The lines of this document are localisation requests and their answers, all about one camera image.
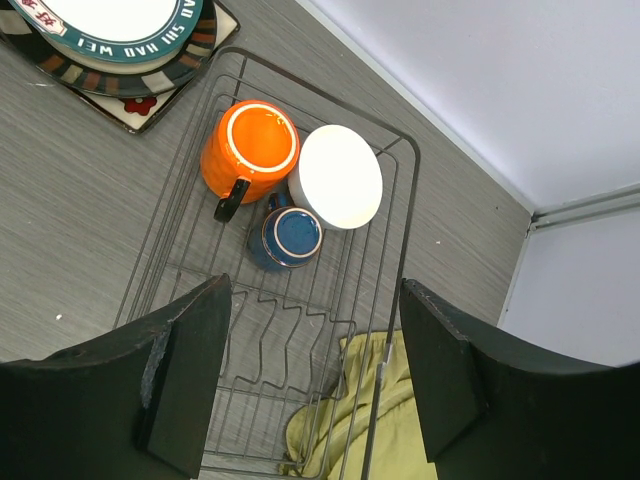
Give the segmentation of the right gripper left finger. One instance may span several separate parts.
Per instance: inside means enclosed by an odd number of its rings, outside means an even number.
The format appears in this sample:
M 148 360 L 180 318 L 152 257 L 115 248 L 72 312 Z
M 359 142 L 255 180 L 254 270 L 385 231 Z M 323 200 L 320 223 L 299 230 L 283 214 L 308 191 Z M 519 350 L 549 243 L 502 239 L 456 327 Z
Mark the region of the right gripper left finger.
M 232 307 L 227 275 L 42 360 L 1 366 L 5 479 L 195 479 Z

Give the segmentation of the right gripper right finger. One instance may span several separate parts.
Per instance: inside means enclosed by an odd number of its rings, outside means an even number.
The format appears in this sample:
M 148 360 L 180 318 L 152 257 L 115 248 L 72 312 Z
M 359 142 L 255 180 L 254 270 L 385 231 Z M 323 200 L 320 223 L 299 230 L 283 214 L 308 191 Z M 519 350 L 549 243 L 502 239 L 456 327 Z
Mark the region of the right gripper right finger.
M 639 366 L 559 354 L 418 281 L 399 308 L 427 459 L 441 479 L 635 479 Z

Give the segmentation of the small blue cup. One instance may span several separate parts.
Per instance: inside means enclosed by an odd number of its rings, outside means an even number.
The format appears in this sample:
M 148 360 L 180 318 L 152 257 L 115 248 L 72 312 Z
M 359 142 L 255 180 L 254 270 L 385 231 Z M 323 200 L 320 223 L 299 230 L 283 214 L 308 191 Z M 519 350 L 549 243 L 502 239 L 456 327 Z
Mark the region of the small blue cup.
M 267 271 L 295 269 L 319 252 L 323 230 L 310 211 L 293 205 L 281 192 L 272 193 L 267 214 L 251 230 L 247 248 L 252 261 Z

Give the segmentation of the white ribbed bowl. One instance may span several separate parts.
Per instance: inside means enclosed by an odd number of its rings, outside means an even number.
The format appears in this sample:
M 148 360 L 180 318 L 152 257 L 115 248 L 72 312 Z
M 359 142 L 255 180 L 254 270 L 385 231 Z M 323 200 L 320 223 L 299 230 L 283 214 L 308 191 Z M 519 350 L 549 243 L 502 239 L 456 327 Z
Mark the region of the white ribbed bowl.
M 364 138 L 348 127 L 325 125 L 305 139 L 288 189 L 294 204 L 311 211 L 324 228 L 353 230 L 378 212 L 383 179 Z

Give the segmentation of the orange mug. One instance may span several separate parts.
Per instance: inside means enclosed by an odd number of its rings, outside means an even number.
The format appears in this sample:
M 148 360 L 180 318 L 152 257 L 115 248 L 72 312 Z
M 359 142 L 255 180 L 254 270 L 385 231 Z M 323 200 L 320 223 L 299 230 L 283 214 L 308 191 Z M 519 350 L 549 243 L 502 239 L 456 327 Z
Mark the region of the orange mug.
M 267 195 L 296 166 L 300 147 L 295 125 L 280 108 L 247 100 L 228 109 L 200 158 L 202 177 L 219 197 L 214 219 L 228 222 L 241 205 Z

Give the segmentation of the square floral plate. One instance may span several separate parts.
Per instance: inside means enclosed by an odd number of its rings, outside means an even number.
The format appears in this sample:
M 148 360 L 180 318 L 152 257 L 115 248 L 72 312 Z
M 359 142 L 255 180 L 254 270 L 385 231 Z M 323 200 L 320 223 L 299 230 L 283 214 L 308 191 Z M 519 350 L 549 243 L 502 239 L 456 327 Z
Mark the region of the square floral plate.
M 118 124 L 129 133 L 141 134 L 150 129 L 171 109 L 181 94 L 204 74 L 217 51 L 223 45 L 228 44 L 230 39 L 240 30 L 240 23 L 236 16 L 224 4 L 220 1 L 214 1 L 212 5 L 214 6 L 218 21 L 217 38 L 214 43 L 213 51 L 204 60 L 203 65 L 196 71 L 195 76 L 179 87 L 175 87 L 162 93 L 147 94 L 143 97 L 122 98 L 83 91 L 65 84 L 52 73 L 46 72 L 41 67 L 37 66 L 33 60 L 30 60 L 26 53 L 22 53 L 18 48 L 16 43 L 17 40 L 26 40 L 28 37 L 33 36 L 33 29 L 27 26 L 27 22 L 25 20 L 19 20 L 18 25 L 25 26 L 28 30 L 28 35 L 10 33 L 9 25 L 12 23 L 10 16 L 2 19 L 1 44 L 6 45 L 9 49 L 15 51 L 37 71 L 40 71 L 46 75 L 49 80 L 52 80 L 54 85 L 62 86 L 76 98 L 100 112 L 106 118 Z

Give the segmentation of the green rimmed white plate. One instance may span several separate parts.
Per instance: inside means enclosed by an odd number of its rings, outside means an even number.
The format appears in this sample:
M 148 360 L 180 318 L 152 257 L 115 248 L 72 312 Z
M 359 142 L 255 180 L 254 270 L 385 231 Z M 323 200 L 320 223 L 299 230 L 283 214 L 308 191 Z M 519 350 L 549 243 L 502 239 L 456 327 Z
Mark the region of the green rimmed white plate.
M 192 0 L 16 0 L 9 8 L 49 43 L 94 60 L 134 64 L 185 43 L 204 12 Z

